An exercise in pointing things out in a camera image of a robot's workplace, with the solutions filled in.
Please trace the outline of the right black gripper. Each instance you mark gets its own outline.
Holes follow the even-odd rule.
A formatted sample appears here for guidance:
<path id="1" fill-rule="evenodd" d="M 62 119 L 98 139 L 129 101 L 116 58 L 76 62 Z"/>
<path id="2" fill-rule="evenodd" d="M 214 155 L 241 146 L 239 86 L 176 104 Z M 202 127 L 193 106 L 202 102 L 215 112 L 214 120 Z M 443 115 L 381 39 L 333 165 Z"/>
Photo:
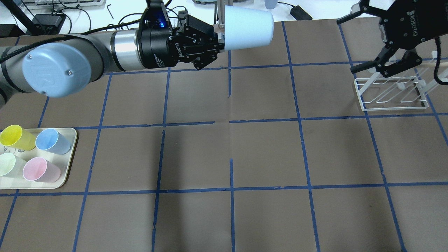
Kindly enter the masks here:
<path id="1" fill-rule="evenodd" d="M 423 42 L 448 33 L 446 0 L 395 0 L 387 10 L 370 6 L 370 2 L 358 2 L 350 13 L 336 20 L 342 24 L 368 13 L 380 18 L 379 30 L 384 48 L 378 56 L 368 62 L 351 67 L 351 73 L 375 68 L 385 78 L 406 72 L 422 64 L 416 49 L 406 50 L 397 62 L 389 64 L 399 50 L 389 46 L 417 46 Z"/>

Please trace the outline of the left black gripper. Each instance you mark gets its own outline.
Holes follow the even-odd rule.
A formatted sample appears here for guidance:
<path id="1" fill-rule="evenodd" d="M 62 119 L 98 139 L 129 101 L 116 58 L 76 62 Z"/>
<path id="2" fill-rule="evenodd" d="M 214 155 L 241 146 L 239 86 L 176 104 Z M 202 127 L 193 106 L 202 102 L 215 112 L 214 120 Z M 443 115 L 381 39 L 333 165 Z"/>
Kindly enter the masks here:
<path id="1" fill-rule="evenodd" d="M 136 35 L 141 64 L 146 69 L 192 63 L 201 70 L 225 51 L 225 40 L 218 38 L 212 25 L 185 15 L 181 26 L 173 28 L 163 15 L 144 14 Z"/>

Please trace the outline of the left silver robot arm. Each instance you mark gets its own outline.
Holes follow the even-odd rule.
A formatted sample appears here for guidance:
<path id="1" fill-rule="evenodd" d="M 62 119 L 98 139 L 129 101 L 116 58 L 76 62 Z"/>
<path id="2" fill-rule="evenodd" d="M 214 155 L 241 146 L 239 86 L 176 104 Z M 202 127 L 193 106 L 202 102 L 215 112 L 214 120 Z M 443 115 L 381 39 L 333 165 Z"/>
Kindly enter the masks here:
<path id="1" fill-rule="evenodd" d="M 201 70 L 224 48 L 215 28 L 191 15 L 184 15 L 179 27 L 164 19 L 141 19 L 133 30 L 98 30 L 1 47 L 1 106 L 19 93 L 69 96 L 109 73 L 169 68 L 179 62 Z"/>

